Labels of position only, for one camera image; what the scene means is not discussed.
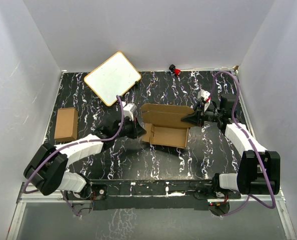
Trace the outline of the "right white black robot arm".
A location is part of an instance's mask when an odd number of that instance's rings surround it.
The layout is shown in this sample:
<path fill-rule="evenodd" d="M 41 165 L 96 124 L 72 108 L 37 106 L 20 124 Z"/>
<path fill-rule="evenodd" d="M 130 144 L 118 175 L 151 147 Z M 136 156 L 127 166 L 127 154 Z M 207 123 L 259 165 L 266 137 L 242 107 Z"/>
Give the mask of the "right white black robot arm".
<path fill-rule="evenodd" d="M 197 98 L 193 113 L 182 117 L 181 121 L 196 127 L 202 127 L 205 122 L 216 123 L 241 157 L 237 173 L 214 175 L 212 194 L 219 199 L 229 191 L 243 195 L 277 195 L 280 191 L 281 157 L 276 151 L 260 145 L 247 126 L 236 118 L 236 96 L 223 94 L 220 104 L 216 104 L 208 91 L 200 90 Z"/>

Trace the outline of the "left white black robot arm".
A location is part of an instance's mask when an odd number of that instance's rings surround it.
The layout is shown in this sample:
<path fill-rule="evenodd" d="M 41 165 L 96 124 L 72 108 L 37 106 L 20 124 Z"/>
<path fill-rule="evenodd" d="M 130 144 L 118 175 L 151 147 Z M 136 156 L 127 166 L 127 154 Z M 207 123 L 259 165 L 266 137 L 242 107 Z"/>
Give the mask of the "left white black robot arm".
<path fill-rule="evenodd" d="M 69 191 L 85 200 L 91 196 L 92 187 L 86 177 L 69 172 L 70 165 L 111 148 L 115 139 L 127 137 L 137 139 L 147 132 L 136 119 L 128 116 L 122 122 L 116 120 L 112 126 L 98 127 L 93 134 L 69 143 L 53 145 L 44 143 L 37 150 L 23 175 L 26 178 L 23 192 L 40 192 L 48 196 L 55 191 Z"/>

